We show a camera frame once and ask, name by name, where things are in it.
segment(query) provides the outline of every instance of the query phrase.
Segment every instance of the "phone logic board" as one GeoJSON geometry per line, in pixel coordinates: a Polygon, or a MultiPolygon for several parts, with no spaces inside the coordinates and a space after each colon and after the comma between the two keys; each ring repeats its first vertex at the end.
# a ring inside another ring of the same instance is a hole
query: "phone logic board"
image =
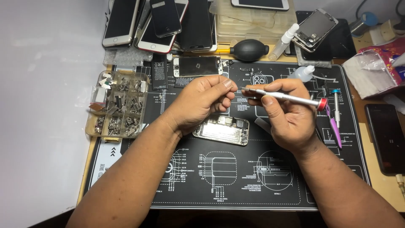
{"type": "Polygon", "coordinates": [[[194,130],[195,137],[246,146],[249,135],[247,120],[210,115],[194,130]]]}

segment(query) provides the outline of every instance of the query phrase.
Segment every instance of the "plastic bottle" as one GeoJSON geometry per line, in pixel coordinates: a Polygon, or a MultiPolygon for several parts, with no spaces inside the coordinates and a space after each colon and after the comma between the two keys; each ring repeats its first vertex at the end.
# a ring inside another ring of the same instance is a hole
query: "plastic bottle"
{"type": "Polygon", "coordinates": [[[276,61],[280,57],[283,51],[288,47],[288,45],[290,45],[292,38],[299,28],[300,26],[298,24],[293,24],[291,28],[284,33],[281,39],[274,46],[273,50],[271,50],[268,56],[270,61],[276,61]]]}
{"type": "Polygon", "coordinates": [[[294,71],[288,78],[299,78],[302,82],[307,82],[313,77],[313,72],[315,71],[314,66],[300,67],[294,71]]]}

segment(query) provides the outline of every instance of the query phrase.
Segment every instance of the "silver screwdriver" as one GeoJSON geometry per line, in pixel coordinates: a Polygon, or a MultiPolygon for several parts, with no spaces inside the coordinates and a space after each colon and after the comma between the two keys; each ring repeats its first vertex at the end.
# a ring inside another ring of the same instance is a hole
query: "silver screwdriver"
{"type": "Polygon", "coordinates": [[[319,101],[313,101],[310,99],[305,99],[305,98],[300,98],[300,97],[295,97],[295,96],[291,96],[288,94],[283,94],[282,92],[267,92],[261,89],[250,89],[250,88],[245,88],[242,87],[242,90],[245,91],[249,91],[249,92],[255,92],[261,95],[269,95],[278,99],[284,99],[284,100],[289,100],[289,101],[293,101],[293,102],[297,102],[297,103],[301,103],[301,104],[305,104],[305,105],[312,105],[316,107],[317,111],[322,111],[325,109],[328,100],[326,98],[321,98],[319,101]]]}

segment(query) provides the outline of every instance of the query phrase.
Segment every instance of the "black rubber bulb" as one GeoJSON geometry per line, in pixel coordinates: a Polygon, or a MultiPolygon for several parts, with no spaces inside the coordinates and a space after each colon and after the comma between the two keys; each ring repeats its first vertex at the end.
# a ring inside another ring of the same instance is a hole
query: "black rubber bulb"
{"type": "Polygon", "coordinates": [[[255,39],[247,39],[238,42],[234,47],[229,49],[236,59],[245,62],[256,61],[263,55],[269,53],[269,46],[255,39]]]}

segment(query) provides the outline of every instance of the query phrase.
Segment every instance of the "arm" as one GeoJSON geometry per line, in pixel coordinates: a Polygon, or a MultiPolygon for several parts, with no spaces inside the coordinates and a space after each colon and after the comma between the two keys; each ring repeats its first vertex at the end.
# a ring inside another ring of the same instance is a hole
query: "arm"
{"type": "Polygon", "coordinates": [[[180,138],[215,111],[226,111],[236,84],[194,79],[90,188],[66,227],[137,227],[146,217],[180,138]]]}
{"type": "MultiPolygon", "coordinates": [[[[281,79],[251,87],[270,92],[288,91],[290,95],[309,99],[299,79],[281,79]]],[[[270,96],[248,102],[265,108],[273,139],[295,156],[329,227],[405,227],[399,213],[314,135],[314,107],[278,101],[270,96]]]]}

